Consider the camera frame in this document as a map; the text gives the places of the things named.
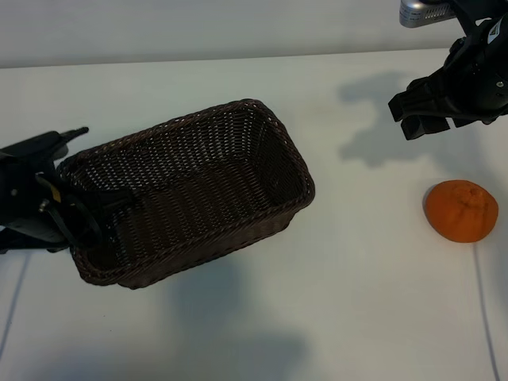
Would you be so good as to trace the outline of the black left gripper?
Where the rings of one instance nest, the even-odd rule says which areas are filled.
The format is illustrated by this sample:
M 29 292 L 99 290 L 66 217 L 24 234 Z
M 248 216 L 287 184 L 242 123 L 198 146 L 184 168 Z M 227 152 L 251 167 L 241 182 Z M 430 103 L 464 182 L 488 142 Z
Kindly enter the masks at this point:
M 60 160 L 69 152 L 67 144 L 88 132 L 88 127 L 81 127 L 43 133 L 8 146 L 7 154 Z M 5 157 L 1 160 L 1 253 L 94 248 L 104 238 L 95 211 L 115 211 L 132 201 L 131 190 L 86 192 Z

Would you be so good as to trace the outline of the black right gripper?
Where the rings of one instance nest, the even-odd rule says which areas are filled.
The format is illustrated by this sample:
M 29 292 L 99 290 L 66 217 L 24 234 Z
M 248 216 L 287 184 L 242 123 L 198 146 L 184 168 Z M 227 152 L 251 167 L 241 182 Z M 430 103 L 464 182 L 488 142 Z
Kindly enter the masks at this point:
M 485 20 L 449 50 L 444 65 L 388 103 L 407 140 L 507 114 L 507 16 Z

